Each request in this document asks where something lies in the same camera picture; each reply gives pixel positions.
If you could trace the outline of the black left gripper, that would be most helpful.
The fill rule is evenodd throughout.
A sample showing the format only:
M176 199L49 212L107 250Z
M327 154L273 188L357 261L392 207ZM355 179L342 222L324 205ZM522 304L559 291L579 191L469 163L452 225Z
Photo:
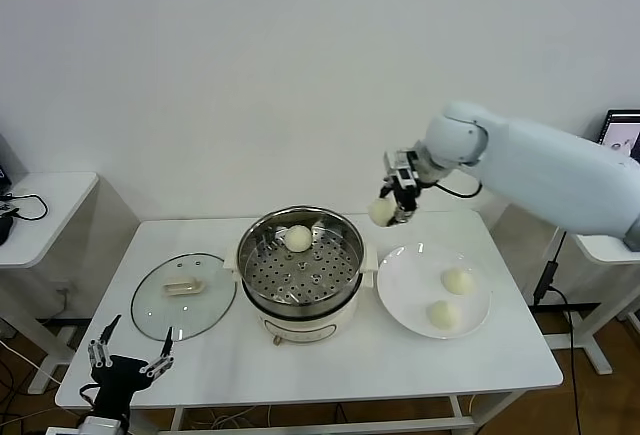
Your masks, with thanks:
M94 399L94 412L103 418L123 418L130 414L130 404L138 391L149 388L152 379L161 376L173 363L173 328L169 327L160 355L151 362L110 355L108 344L117 327L121 315L118 314L108 324L97 339L92 339L87 347L92 378L99 385Z

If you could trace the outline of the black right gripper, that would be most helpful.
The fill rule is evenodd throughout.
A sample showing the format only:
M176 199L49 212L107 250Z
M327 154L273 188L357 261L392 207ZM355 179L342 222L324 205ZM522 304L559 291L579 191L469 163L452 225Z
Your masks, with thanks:
M391 225L408 223L417 210L417 200L421 196L424 184L420 180L394 178L393 183L385 183L379 192L379 199L395 198L396 207Z

